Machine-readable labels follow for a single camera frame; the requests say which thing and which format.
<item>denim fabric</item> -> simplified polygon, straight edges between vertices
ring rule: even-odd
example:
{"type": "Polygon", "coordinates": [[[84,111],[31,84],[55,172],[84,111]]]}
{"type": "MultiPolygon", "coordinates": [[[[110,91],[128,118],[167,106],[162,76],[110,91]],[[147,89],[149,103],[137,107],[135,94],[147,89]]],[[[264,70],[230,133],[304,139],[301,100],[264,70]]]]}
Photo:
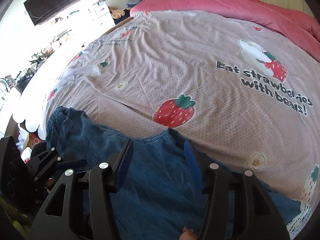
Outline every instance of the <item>denim fabric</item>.
{"type": "MultiPolygon", "coordinates": [[[[78,172],[107,161],[128,138],[94,124],[83,111],[60,106],[48,121],[46,140],[47,148],[55,147],[64,161],[87,160],[87,166],[78,172]]],[[[175,130],[131,139],[134,153],[124,187],[111,194],[122,240],[179,239],[184,226],[198,233],[207,196],[197,190],[191,177],[183,154],[185,139],[175,130]]],[[[300,202],[265,186],[285,223],[300,213],[300,202]]],[[[230,235],[232,225],[228,223],[227,228],[230,235]]]]}

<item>pink bed sheet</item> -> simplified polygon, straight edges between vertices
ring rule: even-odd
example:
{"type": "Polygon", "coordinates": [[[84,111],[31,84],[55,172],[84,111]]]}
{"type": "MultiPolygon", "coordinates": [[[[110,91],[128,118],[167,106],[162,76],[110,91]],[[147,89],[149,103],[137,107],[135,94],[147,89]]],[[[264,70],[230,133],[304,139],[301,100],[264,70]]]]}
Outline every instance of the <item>pink bed sheet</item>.
{"type": "Polygon", "coordinates": [[[258,0],[143,0],[130,11],[203,10],[262,25],[287,37],[320,62],[320,25],[313,17],[258,0]]]}

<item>white wall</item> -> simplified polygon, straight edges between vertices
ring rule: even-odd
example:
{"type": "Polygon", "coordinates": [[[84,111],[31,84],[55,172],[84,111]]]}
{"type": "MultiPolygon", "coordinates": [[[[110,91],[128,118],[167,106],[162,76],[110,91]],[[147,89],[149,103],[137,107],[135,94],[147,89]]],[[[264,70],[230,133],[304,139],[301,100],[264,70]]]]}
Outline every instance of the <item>white wall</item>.
{"type": "MultiPolygon", "coordinates": [[[[51,25],[51,21],[61,14],[67,15],[80,3],[85,4],[85,0],[81,0],[76,5],[64,8],[55,17],[34,26],[25,14],[25,1],[14,0],[0,22],[0,77],[8,74],[15,77],[20,70],[30,67],[31,55],[40,52],[42,46],[66,29],[63,22],[51,25]]],[[[127,1],[107,0],[107,4],[111,8],[123,9],[127,1]]]]}

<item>metal screw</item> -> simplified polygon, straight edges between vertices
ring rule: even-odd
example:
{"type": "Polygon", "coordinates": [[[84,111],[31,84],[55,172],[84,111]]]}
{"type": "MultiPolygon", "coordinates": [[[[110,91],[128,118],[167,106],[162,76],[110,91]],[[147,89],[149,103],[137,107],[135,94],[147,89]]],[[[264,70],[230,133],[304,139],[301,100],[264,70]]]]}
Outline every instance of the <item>metal screw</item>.
{"type": "Polygon", "coordinates": [[[211,163],[209,167],[213,170],[217,170],[219,168],[219,165],[217,163],[211,163]]]}
{"type": "Polygon", "coordinates": [[[253,172],[250,171],[250,170],[245,170],[245,171],[244,171],[244,174],[245,174],[246,176],[248,176],[248,177],[251,177],[251,176],[253,175],[253,172]]]}
{"type": "Polygon", "coordinates": [[[64,175],[66,175],[66,176],[70,176],[70,175],[72,175],[73,174],[73,170],[66,170],[65,172],[64,172],[64,175]]]}
{"type": "Polygon", "coordinates": [[[100,169],[106,169],[106,168],[108,168],[108,166],[109,166],[108,163],[100,163],[100,164],[99,164],[99,168],[100,168],[100,169]]]}

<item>black bracket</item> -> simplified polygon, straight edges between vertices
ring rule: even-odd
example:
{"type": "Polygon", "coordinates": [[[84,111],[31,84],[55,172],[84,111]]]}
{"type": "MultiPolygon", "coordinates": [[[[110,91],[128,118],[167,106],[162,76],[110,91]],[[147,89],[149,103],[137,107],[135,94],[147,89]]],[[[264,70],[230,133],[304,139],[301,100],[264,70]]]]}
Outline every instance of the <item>black bracket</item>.
{"type": "Polygon", "coordinates": [[[93,239],[120,240],[109,193],[123,186],[132,155],[133,143],[127,140],[120,153],[111,154],[91,171],[66,170],[39,210],[28,239],[88,239],[83,190],[89,189],[93,239]]]}
{"type": "Polygon", "coordinates": [[[232,240],[290,240],[278,209],[250,170],[232,173],[198,152],[190,140],[184,154],[195,184],[209,194],[199,240],[223,240],[228,216],[229,190],[235,191],[232,240]]]}

